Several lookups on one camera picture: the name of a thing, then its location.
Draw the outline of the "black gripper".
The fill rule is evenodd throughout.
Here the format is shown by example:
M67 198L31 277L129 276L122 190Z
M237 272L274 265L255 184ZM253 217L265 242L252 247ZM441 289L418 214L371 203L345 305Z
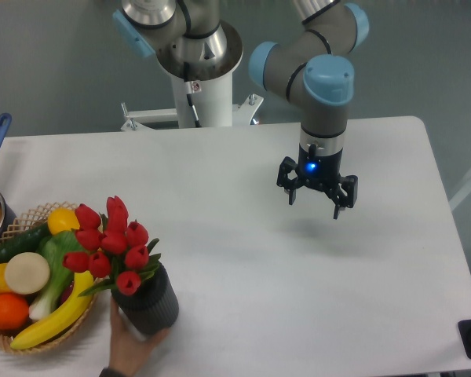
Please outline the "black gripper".
M333 219L338 219L342 210L353 208L357 200L358 177L340 175L342 153L341 149L333 155L311 159L300 147L298 164L286 156L279 165L276 184L288 195L288 203L293 205L296 190L305 186L326 193L334 203Z

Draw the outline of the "dark sleeve forearm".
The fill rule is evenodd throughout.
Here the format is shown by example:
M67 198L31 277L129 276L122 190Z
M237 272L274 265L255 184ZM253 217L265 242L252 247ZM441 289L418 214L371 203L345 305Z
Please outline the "dark sleeve forearm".
M99 377L122 377L122 374L112 368L103 368L99 374Z

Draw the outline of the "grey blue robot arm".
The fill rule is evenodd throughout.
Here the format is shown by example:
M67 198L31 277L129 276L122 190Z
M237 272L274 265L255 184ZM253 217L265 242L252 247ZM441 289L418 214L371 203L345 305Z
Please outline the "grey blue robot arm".
M340 173L355 78L347 55L367 37L369 21L353 3L296 1L294 7L303 34L288 46L257 46L248 72L303 113L298 157L281 162L277 185L290 199L301 187L323 192L341 211L355 205L358 182ZM222 20L219 2L123 1L112 19L137 54L156 56L170 76L180 127L233 125L232 73L243 43Z

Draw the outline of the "bare human hand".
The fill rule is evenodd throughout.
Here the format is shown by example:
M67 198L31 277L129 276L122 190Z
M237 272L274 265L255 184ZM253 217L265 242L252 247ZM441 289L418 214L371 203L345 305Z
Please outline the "bare human hand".
M110 299L110 307L111 337L107 367L120 372L122 376L135 376L148 361L153 349L170 333L170 329L164 328L151 338L140 340L126 326L113 298Z

